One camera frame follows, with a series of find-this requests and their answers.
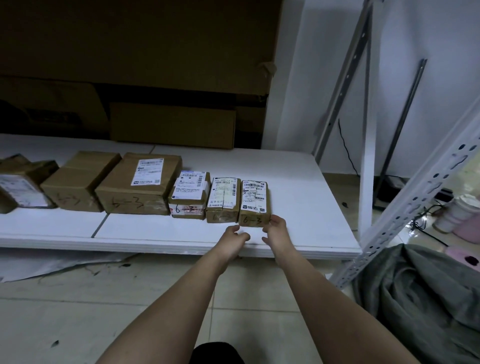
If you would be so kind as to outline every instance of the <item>forearm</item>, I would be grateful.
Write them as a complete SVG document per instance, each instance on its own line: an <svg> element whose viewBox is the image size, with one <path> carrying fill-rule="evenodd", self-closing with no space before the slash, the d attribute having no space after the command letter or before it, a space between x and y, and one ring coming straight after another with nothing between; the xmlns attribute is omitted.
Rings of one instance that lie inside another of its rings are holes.
<svg viewBox="0 0 480 364"><path fill-rule="evenodd" d="M141 313L97 364L188 363L223 267L205 254Z"/></svg>
<svg viewBox="0 0 480 364"><path fill-rule="evenodd" d="M418 363L380 322L295 249L277 260L324 363Z"/></svg>

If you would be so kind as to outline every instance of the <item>perforated metal upright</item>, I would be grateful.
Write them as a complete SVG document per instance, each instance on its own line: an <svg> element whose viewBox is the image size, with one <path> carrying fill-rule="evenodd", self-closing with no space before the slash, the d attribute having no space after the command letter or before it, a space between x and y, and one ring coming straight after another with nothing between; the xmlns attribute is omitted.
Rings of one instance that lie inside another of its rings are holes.
<svg viewBox="0 0 480 364"><path fill-rule="evenodd" d="M382 19L381 0L366 0L337 80L327 118L313 155L320 164L328 137L348 92L353 74L367 48L363 153L360 182L359 244L363 252L343 262L330 277L338 288L354 279L375 256L425 207L448 178L461 169L480 147L480 96L454 124L448 135L390 203L380 218L372 221L373 166L375 161L376 98Z"/></svg>

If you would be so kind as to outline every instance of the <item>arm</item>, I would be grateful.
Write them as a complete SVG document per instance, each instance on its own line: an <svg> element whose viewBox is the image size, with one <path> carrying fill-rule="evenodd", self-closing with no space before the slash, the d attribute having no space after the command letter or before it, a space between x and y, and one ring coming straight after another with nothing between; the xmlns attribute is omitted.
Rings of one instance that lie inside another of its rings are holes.
<svg viewBox="0 0 480 364"><path fill-rule="evenodd" d="M215 247L143 311L97 364L188 363L215 284L250 235L229 226Z"/></svg>
<svg viewBox="0 0 480 364"><path fill-rule="evenodd" d="M264 232L324 363L418 363L390 331L301 256L285 220L272 215Z"/></svg>

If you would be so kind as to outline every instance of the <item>hand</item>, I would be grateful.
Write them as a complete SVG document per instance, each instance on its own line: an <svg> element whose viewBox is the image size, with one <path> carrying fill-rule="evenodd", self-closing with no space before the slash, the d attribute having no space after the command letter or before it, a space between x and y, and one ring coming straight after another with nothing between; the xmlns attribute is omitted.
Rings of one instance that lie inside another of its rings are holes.
<svg viewBox="0 0 480 364"><path fill-rule="evenodd" d="M285 252L295 250L288 234L287 223L280 216L272 215L270 223L264 227L264 232L267 233L268 237L263 237L262 240L272 248L277 263Z"/></svg>
<svg viewBox="0 0 480 364"><path fill-rule="evenodd" d="M220 263L223 270L227 268L230 263L240 252L245 242L250 240L250 235L246 232L238 235L236 231L240 229L239 225L229 226L222 237L213 247L211 252L215 253L220 258Z"/></svg>

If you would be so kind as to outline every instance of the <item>gray bag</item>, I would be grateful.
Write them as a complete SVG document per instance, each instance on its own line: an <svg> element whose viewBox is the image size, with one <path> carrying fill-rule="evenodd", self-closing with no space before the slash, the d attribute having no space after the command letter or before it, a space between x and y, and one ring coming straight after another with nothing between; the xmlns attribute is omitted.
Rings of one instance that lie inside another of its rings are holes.
<svg viewBox="0 0 480 364"><path fill-rule="evenodd" d="M421 363L480 363L480 273L419 245L384 249L353 281L357 302Z"/></svg>

